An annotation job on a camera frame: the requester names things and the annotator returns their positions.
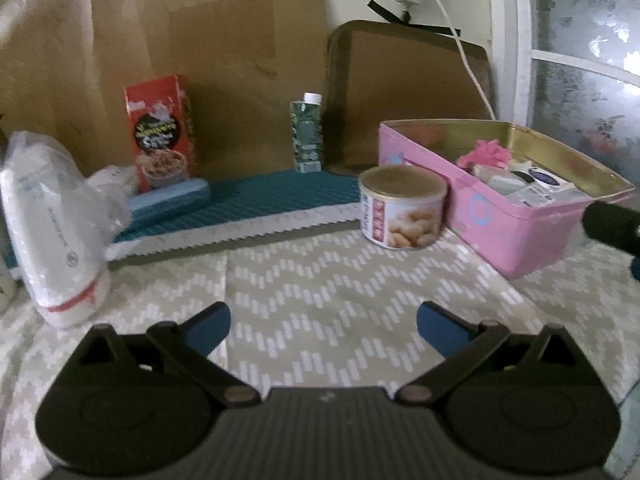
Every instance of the power cord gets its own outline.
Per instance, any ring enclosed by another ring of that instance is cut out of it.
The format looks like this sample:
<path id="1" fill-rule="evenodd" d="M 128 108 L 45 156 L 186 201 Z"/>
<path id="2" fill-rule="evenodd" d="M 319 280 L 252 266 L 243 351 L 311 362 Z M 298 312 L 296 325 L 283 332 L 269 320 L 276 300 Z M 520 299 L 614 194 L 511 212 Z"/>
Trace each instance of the power cord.
<path id="1" fill-rule="evenodd" d="M 482 90 L 482 87 L 480 86 L 480 83 L 478 82 L 478 78 L 474 74 L 474 71 L 471 70 L 471 67 L 469 66 L 469 62 L 465 54 L 465 49 L 462 47 L 462 42 L 460 41 L 460 38 L 456 34 L 456 29 L 453 27 L 453 24 L 451 23 L 451 19 L 449 17 L 449 14 L 447 13 L 447 9 L 444 8 L 444 5 L 440 0 L 436 0 L 436 3 L 438 4 L 438 7 L 440 7 L 442 15 L 444 16 L 444 19 L 447 22 L 447 25 L 451 29 L 451 33 L 453 34 L 453 39 L 456 41 L 456 45 L 458 46 L 458 50 L 460 51 L 460 57 L 462 58 L 462 64 L 465 66 L 466 73 L 469 74 L 471 81 L 473 81 L 474 85 L 476 85 L 476 89 L 478 90 L 478 93 L 482 98 L 482 102 L 484 103 L 484 106 L 486 106 L 486 109 L 489 111 L 489 115 L 492 121 L 495 121 L 496 119 L 495 119 L 494 109 L 491 107 L 491 103 L 489 102 L 489 99 L 486 97 L 484 90 Z"/>

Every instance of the round can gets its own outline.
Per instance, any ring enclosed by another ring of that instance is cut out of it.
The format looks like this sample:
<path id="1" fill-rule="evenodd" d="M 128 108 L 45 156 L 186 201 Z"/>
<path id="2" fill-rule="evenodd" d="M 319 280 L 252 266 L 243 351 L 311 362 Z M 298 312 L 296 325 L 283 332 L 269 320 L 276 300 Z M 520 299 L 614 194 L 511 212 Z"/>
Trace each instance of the round can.
<path id="1" fill-rule="evenodd" d="M 437 173 L 405 165 L 379 166 L 358 178 L 362 233 L 390 249 L 418 249 L 437 240 L 448 185 Z"/>

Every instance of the beige tablecloth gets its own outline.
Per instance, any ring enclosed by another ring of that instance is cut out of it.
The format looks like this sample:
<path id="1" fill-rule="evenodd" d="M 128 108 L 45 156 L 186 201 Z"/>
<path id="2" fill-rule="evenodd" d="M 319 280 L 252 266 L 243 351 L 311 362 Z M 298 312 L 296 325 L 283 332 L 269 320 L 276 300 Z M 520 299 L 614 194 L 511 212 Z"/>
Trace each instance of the beige tablecloth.
<path id="1" fill-rule="evenodd" d="M 113 272 L 100 315 L 66 332 L 45 325 L 23 292 L 0 319 L 6 414 L 0 478 L 36 479 L 48 471 L 33 416 L 92 323 L 143 332 L 217 300 L 231 307 L 232 331 L 226 354 L 223 348 L 212 358 L 263 393 L 278 384 L 395 390 L 441 359 L 415 329 L 424 299 L 472 322 L 498 319 L 517 332 L 565 323 L 616 400 L 638 379 L 640 284 L 628 275 L 628 258 L 602 246 L 514 288 L 450 232 L 429 249 L 406 253 L 382 250 L 354 230 L 255 243 L 125 263 Z"/>

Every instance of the gold lid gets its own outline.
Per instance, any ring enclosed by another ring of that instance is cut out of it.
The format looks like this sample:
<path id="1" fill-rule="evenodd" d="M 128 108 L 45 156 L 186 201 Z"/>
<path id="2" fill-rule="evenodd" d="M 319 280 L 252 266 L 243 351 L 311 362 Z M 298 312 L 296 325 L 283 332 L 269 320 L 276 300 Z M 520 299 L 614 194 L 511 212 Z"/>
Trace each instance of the gold lid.
<path id="1" fill-rule="evenodd" d="M 447 181 L 424 168 L 391 164 L 378 166 L 360 174 L 361 187 L 391 198 L 423 198 L 447 193 Z"/>

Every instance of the pink tin box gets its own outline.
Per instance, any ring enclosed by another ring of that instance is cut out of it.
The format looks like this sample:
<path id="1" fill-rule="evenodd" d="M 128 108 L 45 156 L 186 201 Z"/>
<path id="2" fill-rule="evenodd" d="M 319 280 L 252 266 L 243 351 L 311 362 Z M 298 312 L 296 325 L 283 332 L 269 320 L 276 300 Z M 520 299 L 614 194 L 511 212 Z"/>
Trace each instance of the pink tin box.
<path id="1" fill-rule="evenodd" d="M 477 139 L 498 139 L 517 159 L 532 160 L 593 199 L 541 208 L 509 202 L 455 165 Z M 561 260 L 591 202 L 620 202 L 634 192 L 629 181 L 562 142 L 498 121 L 387 121 L 380 125 L 379 163 L 421 166 L 443 176 L 450 187 L 446 224 L 508 280 Z"/>

